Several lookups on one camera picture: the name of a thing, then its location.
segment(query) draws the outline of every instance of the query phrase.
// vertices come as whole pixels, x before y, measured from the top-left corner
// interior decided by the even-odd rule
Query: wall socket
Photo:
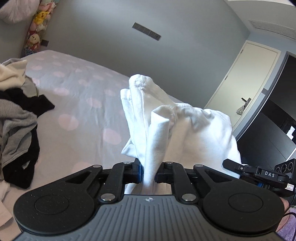
[[[49,43],[49,41],[43,39],[43,40],[41,40],[40,45],[41,46],[44,46],[44,47],[47,47],[48,46],[48,43]]]
[[[155,32],[153,32],[152,30],[142,26],[141,24],[138,24],[138,23],[134,23],[132,28],[150,36],[151,38],[153,39],[156,39],[157,41],[159,41],[159,39],[161,38],[161,36]]]

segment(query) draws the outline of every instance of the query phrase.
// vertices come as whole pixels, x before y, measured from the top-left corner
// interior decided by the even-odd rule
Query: door frame
[[[224,81],[226,80],[226,78],[228,77],[229,73],[231,72],[231,70],[233,69],[234,65],[236,64],[236,62],[238,61],[241,53],[243,52],[243,49],[245,48],[246,44],[252,44],[252,45],[255,45],[255,46],[258,46],[258,47],[262,47],[262,48],[265,48],[265,49],[268,49],[270,51],[273,51],[276,53],[276,58],[269,70],[269,73],[268,75],[266,76],[264,82],[262,83],[260,89],[258,90],[258,92],[256,93],[255,97],[252,99],[252,101],[248,104],[247,108],[244,110],[244,113],[242,114],[241,118],[237,121],[237,123],[233,126],[233,130],[232,132],[239,126],[239,124],[241,123],[241,121],[246,117],[247,113],[250,111],[251,107],[253,106],[253,104],[255,103],[255,101],[258,99],[260,93],[262,92],[266,82],[268,81],[279,57],[280,57],[280,54],[281,54],[281,51],[278,50],[278,49],[275,49],[275,48],[272,48],[272,47],[269,47],[269,46],[266,46],[266,45],[263,45],[263,44],[259,44],[259,43],[256,43],[256,42],[253,42],[253,41],[249,41],[249,40],[246,40],[245,43],[243,44],[242,48],[240,49],[239,51],[239,54],[237,55],[237,57],[235,58],[235,61],[233,62],[233,64],[231,65],[229,71],[226,73],[225,77],[223,78],[222,82],[219,84],[218,88],[216,89],[216,91],[214,92],[214,94],[212,95],[212,97],[210,98],[210,100],[207,102],[207,104],[205,105],[204,109],[206,109],[206,107],[209,105],[209,103],[212,101],[212,99],[214,98],[214,96],[216,95],[216,93],[219,91],[220,87],[223,85]]]
[[[287,60],[288,60],[288,57],[289,56],[293,56],[294,58],[296,58],[296,55],[295,54],[286,51],[285,56],[283,58],[283,62],[281,63],[280,68],[279,68],[278,72],[276,73],[276,76],[275,76],[273,82],[271,83],[270,87],[268,88],[267,92],[265,93],[262,101],[259,103],[258,107],[254,111],[254,113],[252,114],[252,116],[250,117],[250,119],[248,120],[248,122],[245,124],[245,126],[241,129],[241,131],[235,137],[235,139],[237,141],[242,137],[242,135],[245,133],[245,131],[249,128],[249,126],[252,124],[252,122],[254,121],[254,119],[256,118],[256,116],[259,114],[259,112],[261,111],[261,109],[263,108],[263,106],[265,105],[265,103],[267,102],[267,100],[270,97],[273,89],[275,88],[276,84],[279,81],[279,78],[281,76],[281,73],[283,72],[283,69],[284,69],[284,67],[285,67],[285,65],[287,63]]]

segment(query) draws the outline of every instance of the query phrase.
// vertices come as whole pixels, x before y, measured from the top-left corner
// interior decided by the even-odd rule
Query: door
[[[227,114],[235,129],[258,98],[280,51],[247,41],[236,58],[224,81],[220,84],[205,108]],[[243,115],[236,111],[251,98]]]

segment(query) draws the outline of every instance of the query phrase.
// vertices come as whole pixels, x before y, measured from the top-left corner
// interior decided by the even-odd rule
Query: round black pad
[[[13,208],[20,229],[36,235],[58,235],[89,222],[95,203],[87,190],[101,171],[102,166],[89,167],[23,194]]]
[[[233,209],[243,213],[256,212],[263,206],[262,199],[250,193],[234,194],[228,202]]]
[[[65,211],[68,206],[68,199],[58,195],[43,196],[35,203],[36,210],[47,215],[61,213]]]
[[[275,231],[284,215],[276,194],[239,179],[216,183],[203,200],[203,210],[214,225],[238,235]]]

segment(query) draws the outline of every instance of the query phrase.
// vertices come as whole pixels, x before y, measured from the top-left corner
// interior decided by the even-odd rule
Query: bed
[[[28,190],[94,164],[111,168],[118,162],[133,161],[121,154],[130,134],[120,90],[128,88],[129,77],[51,50],[25,59],[26,75],[55,105],[38,118],[40,154]],[[12,185],[3,204],[12,213],[17,198],[28,190]],[[12,218],[0,227],[0,240],[10,241],[19,233]]]

